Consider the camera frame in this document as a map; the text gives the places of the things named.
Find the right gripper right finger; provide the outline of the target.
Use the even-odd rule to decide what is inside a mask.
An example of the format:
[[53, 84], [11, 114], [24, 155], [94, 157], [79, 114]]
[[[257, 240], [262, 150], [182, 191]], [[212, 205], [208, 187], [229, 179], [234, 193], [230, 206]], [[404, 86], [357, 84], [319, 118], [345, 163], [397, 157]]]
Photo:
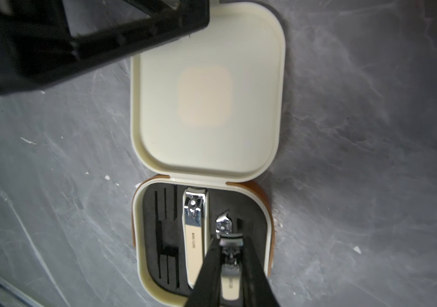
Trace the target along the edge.
[[279, 307], [279, 303], [272, 292], [263, 267], [261, 266], [259, 258], [256, 254], [253, 242], [248, 237], [243, 237], [241, 256], [243, 306]]

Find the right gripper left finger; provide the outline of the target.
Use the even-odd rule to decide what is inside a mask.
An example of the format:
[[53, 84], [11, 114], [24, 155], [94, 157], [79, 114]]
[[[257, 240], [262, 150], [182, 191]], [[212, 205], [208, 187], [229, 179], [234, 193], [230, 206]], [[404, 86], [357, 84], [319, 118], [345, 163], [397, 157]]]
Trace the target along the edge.
[[185, 307], [220, 306], [221, 269], [221, 246], [218, 239], [213, 239]]

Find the cream clipper case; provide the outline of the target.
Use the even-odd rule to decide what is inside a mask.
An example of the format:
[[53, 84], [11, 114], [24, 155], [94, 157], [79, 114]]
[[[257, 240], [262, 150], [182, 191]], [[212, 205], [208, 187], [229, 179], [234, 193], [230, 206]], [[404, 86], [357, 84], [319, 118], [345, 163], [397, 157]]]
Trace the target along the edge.
[[167, 306], [185, 306], [193, 291], [186, 188], [208, 191], [210, 244], [215, 220], [229, 211], [267, 278], [273, 264], [274, 219], [256, 179], [279, 146], [285, 33], [265, 5], [209, 3], [206, 28], [132, 58], [132, 146], [154, 172], [132, 199], [132, 240], [140, 282]]

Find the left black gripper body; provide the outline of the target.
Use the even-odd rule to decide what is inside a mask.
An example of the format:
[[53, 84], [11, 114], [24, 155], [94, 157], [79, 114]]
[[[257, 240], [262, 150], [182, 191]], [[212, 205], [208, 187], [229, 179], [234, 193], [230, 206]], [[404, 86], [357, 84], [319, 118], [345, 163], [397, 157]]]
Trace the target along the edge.
[[142, 20], [70, 33], [62, 1], [0, 1], [0, 95], [40, 90], [207, 27], [208, 1], [130, 1]]

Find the silver small nail clipper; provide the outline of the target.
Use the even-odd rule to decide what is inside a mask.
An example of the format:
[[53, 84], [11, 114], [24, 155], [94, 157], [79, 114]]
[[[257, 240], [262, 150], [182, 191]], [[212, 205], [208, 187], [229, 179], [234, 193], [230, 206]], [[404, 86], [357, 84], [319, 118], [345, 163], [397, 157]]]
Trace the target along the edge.
[[240, 256], [244, 246], [243, 236], [233, 233], [233, 222], [229, 211], [220, 214], [215, 220], [215, 232], [221, 247], [221, 292], [225, 301], [240, 299], [242, 265]]

